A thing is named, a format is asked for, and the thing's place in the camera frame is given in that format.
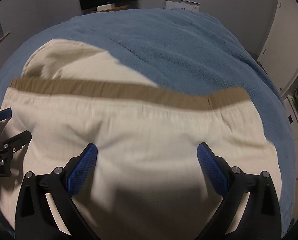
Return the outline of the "cream hooded puffer jacket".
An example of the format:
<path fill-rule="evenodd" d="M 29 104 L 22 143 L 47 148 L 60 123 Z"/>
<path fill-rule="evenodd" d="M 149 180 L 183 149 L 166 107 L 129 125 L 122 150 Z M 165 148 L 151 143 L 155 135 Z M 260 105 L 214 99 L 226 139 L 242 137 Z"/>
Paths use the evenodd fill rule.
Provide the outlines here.
<path fill-rule="evenodd" d="M 194 239 L 221 202 L 197 158 L 202 142 L 246 173 L 268 171 L 282 190 L 278 157 L 243 88 L 193 96 L 159 88 L 104 49 L 53 39 L 30 53 L 3 107 L 0 140 L 28 130 L 0 209 L 15 223 L 25 173 L 50 173 L 93 143 L 97 162 L 73 201 L 102 239 Z"/>

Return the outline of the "blue fleece bed blanket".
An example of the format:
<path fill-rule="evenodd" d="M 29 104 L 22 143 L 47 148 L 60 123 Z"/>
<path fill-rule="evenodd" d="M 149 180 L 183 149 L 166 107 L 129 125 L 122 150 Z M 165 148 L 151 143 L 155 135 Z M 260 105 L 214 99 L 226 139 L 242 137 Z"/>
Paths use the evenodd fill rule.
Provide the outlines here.
<path fill-rule="evenodd" d="M 84 42 L 110 52 L 122 64 L 160 87 L 206 95 L 242 87 L 274 144 L 282 174 L 282 232 L 291 222 L 295 194 L 295 151 L 278 90 L 236 37 L 206 13 L 180 9 L 124 10 L 76 16 L 24 42 L 0 69 L 0 106 L 11 80 L 28 58 L 54 38 Z"/>

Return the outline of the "white wardrobe door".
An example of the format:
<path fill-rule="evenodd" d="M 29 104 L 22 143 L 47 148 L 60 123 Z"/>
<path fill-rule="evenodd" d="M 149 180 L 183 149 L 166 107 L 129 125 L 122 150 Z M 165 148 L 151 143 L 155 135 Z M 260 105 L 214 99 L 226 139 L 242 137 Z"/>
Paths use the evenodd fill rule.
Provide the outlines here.
<path fill-rule="evenodd" d="M 278 0 L 274 20 L 258 62 L 280 94 L 285 94 L 298 76 L 298 3 L 296 0 Z"/>

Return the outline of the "white box under television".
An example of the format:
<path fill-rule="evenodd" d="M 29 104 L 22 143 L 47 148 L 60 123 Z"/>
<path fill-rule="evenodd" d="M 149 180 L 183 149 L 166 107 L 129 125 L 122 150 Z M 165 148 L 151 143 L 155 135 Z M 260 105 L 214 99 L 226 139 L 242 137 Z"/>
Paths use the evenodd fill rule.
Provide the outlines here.
<path fill-rule="evenodd" d="M 114 3 L 110 3 L 110 4 L 105 4 L 105 5 L 99 5 L 96 7 L 97 11 L 109 11 L 109 10 L 113 10 L 115 8 L 115 4 Z"/>

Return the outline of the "white wifi router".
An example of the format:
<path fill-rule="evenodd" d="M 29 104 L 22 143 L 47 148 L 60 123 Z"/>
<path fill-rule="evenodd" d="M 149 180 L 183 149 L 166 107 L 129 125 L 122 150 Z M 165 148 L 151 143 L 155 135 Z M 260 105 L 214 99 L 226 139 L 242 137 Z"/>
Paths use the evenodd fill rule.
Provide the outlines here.
<path fill-rule="evenodd" d="M 165 0 L 165 9 L 181 9 L 191 12 L 199 12 L 200 3 L 190 0 Z"/>

